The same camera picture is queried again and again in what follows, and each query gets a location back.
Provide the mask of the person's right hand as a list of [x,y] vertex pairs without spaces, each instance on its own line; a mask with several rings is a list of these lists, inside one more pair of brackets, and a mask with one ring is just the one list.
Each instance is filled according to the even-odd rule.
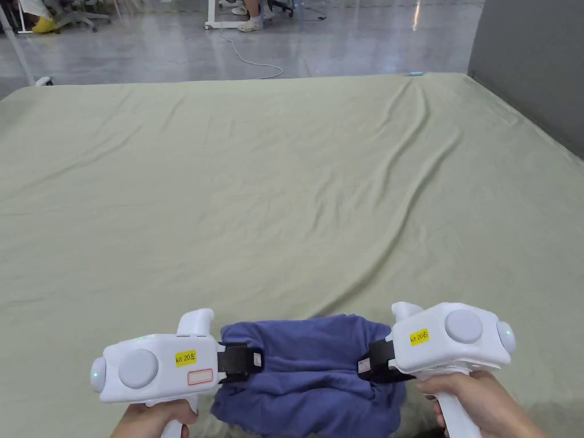
[[482,437],[545,437],[501,383],[486,371],[435,375],[418,381],[417,389],[428,399],[438,393],[455,395]]

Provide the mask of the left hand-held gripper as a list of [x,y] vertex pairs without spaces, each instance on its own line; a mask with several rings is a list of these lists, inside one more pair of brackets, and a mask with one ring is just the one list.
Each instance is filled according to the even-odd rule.
[[[220,345],[211,335],[214,312],[184,314],[175,334],[150,334],[107,346],[94,360],[91,388],[103,403],[152,407],[187,400],[196,410],[198,395],[227,383],[246,382],[265,368],[264,350],[246,343]],[[226,350],[226,372],[219,355]]]

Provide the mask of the person's left hand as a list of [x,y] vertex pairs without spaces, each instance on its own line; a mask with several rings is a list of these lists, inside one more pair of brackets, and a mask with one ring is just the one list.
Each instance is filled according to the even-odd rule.
[[111,437],[162,437],[168,423],[181,424],[180,437],[189,437],[189,426],[198,419],[187,400],[172,400],[153,407],[131,404],[121,417]]

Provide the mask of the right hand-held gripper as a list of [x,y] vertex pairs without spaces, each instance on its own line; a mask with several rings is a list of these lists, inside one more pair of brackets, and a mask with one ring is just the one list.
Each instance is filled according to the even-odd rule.
[[358,360],[360,379],[392,384],[459,372],[495,371],[511,361],[514,332],[490,311],[443,302],[423,309],[395,302],[395,324]]

